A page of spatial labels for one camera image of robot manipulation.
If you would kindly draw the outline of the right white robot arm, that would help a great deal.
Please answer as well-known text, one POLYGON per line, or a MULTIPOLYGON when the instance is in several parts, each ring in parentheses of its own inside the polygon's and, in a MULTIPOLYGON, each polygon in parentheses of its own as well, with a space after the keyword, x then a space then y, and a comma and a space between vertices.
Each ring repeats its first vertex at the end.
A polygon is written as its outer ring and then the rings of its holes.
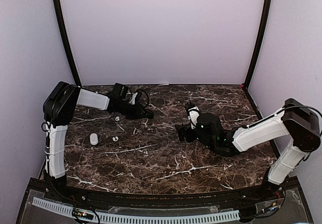
POLYGON ((277 161, 268 169, 264 184, 257 189, 257 197, 267 201, 276 193, 276 187, 301 162, 321 145, 321 113, 302 105, 293 98, 273 114, 235 130, 225 130, 220 118, 209 112, 201 112, 189 102, 185 105, 189 122, 175 126, 181 142, 195 140, 213 154, 234 157, 264 142, 290 136, 291 140, 277 161))

